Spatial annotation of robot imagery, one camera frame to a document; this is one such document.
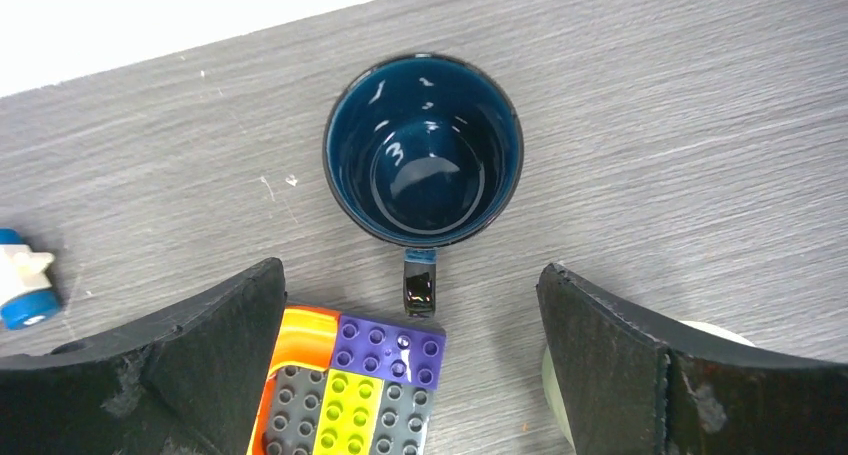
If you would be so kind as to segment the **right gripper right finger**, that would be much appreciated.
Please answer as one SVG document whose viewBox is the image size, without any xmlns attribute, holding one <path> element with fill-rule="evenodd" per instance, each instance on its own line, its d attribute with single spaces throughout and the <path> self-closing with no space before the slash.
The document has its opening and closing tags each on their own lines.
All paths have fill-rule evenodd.
<svg viewBox="0 0 848 455">
<path fill-rule="evenodd" d="M 536 293 L 579 454 L 843 454 L 847 367 L 748 346 L 559 264 Z"/>
</svg>

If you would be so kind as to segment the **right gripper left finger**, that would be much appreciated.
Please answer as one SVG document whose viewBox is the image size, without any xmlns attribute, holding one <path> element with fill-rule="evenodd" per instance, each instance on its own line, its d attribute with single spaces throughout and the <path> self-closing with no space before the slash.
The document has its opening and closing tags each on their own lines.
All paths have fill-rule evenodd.
<svg viewBox="0 0 848 455">
<path fill-rule="evenodd" d="M 45 355 L 1 360 L 5 454 L 244 454 L 286 304 L 265 259 Z"/>
</svg>

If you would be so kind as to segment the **light green mug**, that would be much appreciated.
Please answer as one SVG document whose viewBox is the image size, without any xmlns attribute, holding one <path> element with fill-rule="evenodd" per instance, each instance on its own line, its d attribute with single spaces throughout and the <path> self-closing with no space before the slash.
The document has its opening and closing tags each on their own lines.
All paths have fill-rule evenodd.
<svg viewBox="0 0 848 455">
<path fill-rule="evenodd" d="M 726 330 L 724 328 L 716 326 L 714 324 L 690 320 L 680 320 L 680 323 L 722 339 L 730 340 L 742 345 L 755 347 L 755 344 L 750 340 L 746 339 L 745 337 L 738 335 L 730 330 Z M 576 448 L 575 442 L 573 441 L 571 427 L 564 404 L 564 398 L 559 387 L 559 383 L 556 376 L 556 370 L 554 367 L 549 346 L 545 347 L 543 353 L 541 362 L 541 376 L 547 405 L 553 413 L 553 416 L 556 420 L 556 424 L 561 430 L 562 434 L 565 436 L 567 442 L 571 445 L 571 447 Z"/>
</svg>

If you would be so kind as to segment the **dark blue mug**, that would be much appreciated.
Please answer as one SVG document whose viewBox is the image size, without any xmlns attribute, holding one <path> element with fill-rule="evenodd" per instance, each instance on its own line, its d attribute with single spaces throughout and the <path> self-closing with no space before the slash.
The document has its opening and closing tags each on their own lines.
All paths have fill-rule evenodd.
<svg viewBox="0 0 848 455">
<path fill-rule="evenodd" d="M 408 53 L 371 66 L 340 93 L 322 162 L 343 212 L 403 249 L 405 313 L 430 318 L 439 249 L 503 212 L 524 152 L 516 108 L 490 75 L 446 54 Z"/>
</svg>

